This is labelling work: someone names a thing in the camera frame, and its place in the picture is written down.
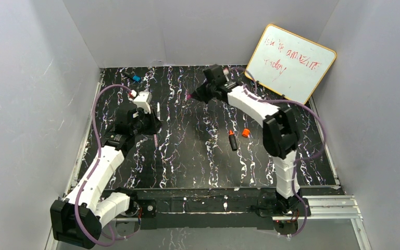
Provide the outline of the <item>white green-tipped pen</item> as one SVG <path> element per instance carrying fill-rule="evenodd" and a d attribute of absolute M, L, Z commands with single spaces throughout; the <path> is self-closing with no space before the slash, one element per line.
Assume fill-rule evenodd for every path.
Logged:
<path fill-rule="evenodd" d="M 156 105 L 156 117 L 158 118 L 158 120 L 160 120 L 160 103 L 157 102 Z"/>

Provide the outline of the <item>pink translucent pen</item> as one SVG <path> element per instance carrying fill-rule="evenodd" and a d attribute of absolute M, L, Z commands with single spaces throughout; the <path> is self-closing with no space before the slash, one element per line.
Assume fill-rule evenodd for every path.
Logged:
<path fill-rule="evenodd" d="M 158 137 L 157 137 L 157 134 L 154 134 L 154 143 L 155 143 L 155 147 L 158 147 Z"/>

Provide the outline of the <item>black orange highlighter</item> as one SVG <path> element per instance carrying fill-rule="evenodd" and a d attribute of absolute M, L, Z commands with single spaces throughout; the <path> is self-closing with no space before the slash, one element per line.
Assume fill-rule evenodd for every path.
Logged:
<path fill-rule="evenodd" d="M 238 145 L 237 145 L 235 134 L 232 130 L 229 131 L 228 138 L 229 138 L 229 143 L 230 143 L 232 151 L 234 151 L 234 152 L 237 151 Z"/>

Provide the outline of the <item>orange highlighter cap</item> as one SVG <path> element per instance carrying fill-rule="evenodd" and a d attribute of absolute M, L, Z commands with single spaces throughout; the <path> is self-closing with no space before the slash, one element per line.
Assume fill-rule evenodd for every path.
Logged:
<path fill-rule="evenodd" d="M 247 129 L 247 128 L 245 128 L 245 129 L 242 131 L 242 136 L 245 137 L 245 138 L 247 138 L 247 137 L 249 137 L 249 135 L 250 135 L 250 130 Z"/>

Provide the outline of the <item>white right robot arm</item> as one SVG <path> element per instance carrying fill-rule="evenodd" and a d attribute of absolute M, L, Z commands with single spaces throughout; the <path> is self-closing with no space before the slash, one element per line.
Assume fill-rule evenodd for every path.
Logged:
<path fill-rule="evenodd" d="M 231 80 L 220 65 L 209 66 L 203 73 L 205 81 L 190 94 L 190 98 L 204 103 L 214 98 L 225 102 L 262 127 L 263 146 L 275 165 L 276 207 L 282 213 L 294 211 L 300 190 L 295 164 L 299 132 L 292 110 L 280 108 L 251 93 L 244 84 Z"/>

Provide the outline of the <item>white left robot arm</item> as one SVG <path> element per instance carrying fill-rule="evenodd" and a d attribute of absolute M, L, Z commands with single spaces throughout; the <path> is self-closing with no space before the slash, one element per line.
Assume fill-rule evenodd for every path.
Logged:
<path fill-rule="evenodd" d="M 108 181 L 123 163 L 136 137 L 154 135 L 161 128 L 153 108 L 136 107 L 116 118 L 100 140 L 96 157 L 76 187 L 50 208 L 54 239 L 91 249 L 101 242 L 102 229 L 116 216 L 130 209 L 133 193 L 112 192 L 101 199 Z"/>

